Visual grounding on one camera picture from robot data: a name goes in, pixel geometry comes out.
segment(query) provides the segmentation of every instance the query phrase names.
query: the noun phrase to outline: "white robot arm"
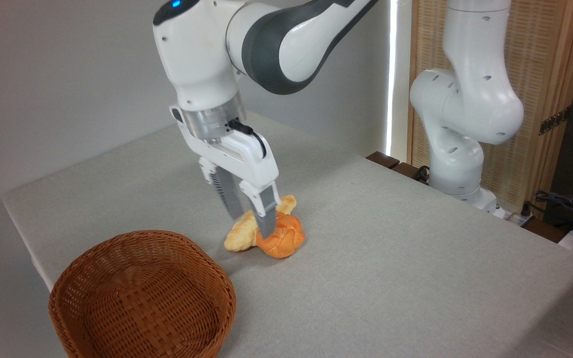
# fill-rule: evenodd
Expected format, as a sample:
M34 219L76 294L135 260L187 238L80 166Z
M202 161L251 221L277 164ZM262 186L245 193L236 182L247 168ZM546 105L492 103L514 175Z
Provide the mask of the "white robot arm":
M231 0L171 0L154 17L159 55L178 95L171 113L233 218L243 214L233 176L242 179L239 186L264 237L275 229L278 167L268 142L244 124L237 79L247 74L278 94L305 88L376 2L312 0L279 9Z
M430 186L490 213L496 197L480 187L477 141L504 143L523 122L503 59L510 3L448 0L443 48L454 71L423 71L410 94L430 145Z

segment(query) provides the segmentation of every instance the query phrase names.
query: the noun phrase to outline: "orange bread roll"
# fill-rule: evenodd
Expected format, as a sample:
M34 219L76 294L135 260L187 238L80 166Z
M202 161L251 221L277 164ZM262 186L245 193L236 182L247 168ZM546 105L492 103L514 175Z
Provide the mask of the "orange bread roll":
M297 202L293 195L286 195L280 198L280 204L276 206L276 211L284 214L291 214ZM258 224L255 222L253 212L247 211L240 220L234 224L227 238L225 239L225 249L229 251L242 251L256 245L256 231Z
M293 255L306 236L302 232L302 224L293 215L278 212L276 230L268 238L263 239L260 231L256 232L256 242L267 255L283 259Z

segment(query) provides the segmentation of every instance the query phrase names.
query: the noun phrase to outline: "brown wicker basket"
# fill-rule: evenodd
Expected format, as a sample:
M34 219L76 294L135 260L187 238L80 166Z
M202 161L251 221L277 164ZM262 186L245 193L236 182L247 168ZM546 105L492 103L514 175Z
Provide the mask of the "brown wicker basket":
M229 277L185 236L134 231L74 260L50 294L71 358L215 357L236 313Z

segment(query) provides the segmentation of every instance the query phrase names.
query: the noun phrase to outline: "bread roll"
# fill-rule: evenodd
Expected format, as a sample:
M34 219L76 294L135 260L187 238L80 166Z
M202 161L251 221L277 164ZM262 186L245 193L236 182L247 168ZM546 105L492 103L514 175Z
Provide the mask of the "bread roll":
M277 205L276 211L283 214L291 214L297 202L293 195L287 195L280 198L280 204ZM242 251L250 247L257 246L256 232L258 224L251 210L247 211L240 220L234 224L227 238L225 239L225 249L229 251Z

